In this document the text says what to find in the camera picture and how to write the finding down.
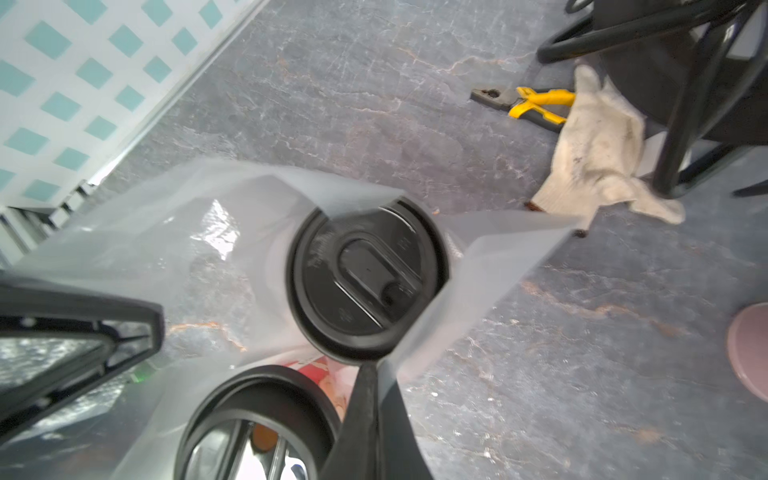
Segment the clear plastic carrier bag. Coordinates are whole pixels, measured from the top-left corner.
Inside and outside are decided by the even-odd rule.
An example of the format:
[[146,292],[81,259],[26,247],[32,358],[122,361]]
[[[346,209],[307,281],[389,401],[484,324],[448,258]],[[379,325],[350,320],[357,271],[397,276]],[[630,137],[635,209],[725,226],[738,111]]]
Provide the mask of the clear plastic carrier bag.
[[[287,299],[286,265],[301,223],[387,205],[404,192],[291,167],[200,160],[71,220],[4,275],[156,303],[158,353],[1,441],[5,479],[176,479],[180,440],[198,406],[247,370],[288,366],[316,382],[341,426],[359,365],[314,347]],[[479,211],[435,217],[450,278],[395,349],[374,362],[379,389],[401,395],[574,230],[571,217]]]

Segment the red milk tea cup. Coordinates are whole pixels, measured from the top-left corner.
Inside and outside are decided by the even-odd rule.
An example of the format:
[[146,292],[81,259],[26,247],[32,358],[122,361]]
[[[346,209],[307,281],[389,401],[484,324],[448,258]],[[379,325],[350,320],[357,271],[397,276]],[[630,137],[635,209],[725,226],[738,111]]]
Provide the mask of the red milk tea cup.
[[341,427],[331,399],[288,366],[259,366],[216,387],[185,428],[176,479],[317,479]]
[[435,221],[400,197],[340,217],[314,209],[292,240],[285,285],[307,340],[340,363],[359,365],[390,354],[449,278]]

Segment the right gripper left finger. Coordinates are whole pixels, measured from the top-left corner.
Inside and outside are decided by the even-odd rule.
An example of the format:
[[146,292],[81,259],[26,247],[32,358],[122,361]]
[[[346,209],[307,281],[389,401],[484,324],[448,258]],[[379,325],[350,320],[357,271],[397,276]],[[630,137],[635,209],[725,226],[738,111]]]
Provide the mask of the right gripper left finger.
[[164,336],[156,303],[2,276],[1,441],[158,353]]

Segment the yellow handled pliers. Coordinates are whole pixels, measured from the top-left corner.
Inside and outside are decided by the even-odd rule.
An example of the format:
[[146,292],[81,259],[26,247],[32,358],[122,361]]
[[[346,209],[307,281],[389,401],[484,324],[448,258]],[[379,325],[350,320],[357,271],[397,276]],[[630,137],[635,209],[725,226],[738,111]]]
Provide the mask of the yellow handled pliers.
[[475,88],[470,99],[509,117],[526,121],[544,130],[560,133],[567,118],[547,109],[547,106],[570,108],[576,95],[566,89],[536,90],[517,87],[501,91],[496,88]]

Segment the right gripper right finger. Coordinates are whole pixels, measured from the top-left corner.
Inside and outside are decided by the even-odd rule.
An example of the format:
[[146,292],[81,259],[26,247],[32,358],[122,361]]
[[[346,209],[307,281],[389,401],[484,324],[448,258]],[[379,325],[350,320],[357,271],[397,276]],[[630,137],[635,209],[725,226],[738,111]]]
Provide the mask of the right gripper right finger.
[[360,366],[321,479],[431,479],[397,383],[379,389],[377,364]]

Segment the pink straw holder cup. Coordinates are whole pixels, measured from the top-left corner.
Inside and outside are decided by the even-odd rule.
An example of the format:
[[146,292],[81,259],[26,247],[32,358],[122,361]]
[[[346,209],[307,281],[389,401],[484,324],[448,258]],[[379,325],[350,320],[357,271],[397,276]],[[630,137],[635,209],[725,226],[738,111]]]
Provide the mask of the pink straw holder cup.
[[727,353],[741,383],[767,401],[767,303],[750,305],[733,319],[727,333]]

